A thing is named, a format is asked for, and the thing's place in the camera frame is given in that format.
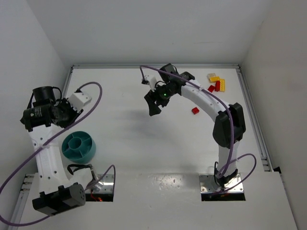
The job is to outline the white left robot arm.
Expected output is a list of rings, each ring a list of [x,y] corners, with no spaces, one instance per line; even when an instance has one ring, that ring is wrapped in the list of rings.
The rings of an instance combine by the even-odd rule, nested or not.
[[[90,103],[91,96],[81,90],[69,98],[56,99],[54,87],[33,89],[21,123],[32,140],[39,174],[39,197],[32,200],[34,210],[54,216],[84,206],[85,188],[92,181],[90,168],[68,178],[56,142],[57,132],[72,125]]]

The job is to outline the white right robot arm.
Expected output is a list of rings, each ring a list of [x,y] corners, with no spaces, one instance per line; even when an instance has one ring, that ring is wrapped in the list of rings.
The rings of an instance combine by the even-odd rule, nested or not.
[[[142,84],[150,87],[145,95],[149,115],[161,113],[170,98],[176,94],[192,101],[214,122],[213,139],[218,144],[218,164],[214,170],[215,182],[224,187],[237,174],[234,163],[239,141],[246,131],[243,108],[239,103],[226,103],[204,89],[189,72],[178,73],[172,64],[164,65],[157,72],[162,85],[155,77],[142,75]]]

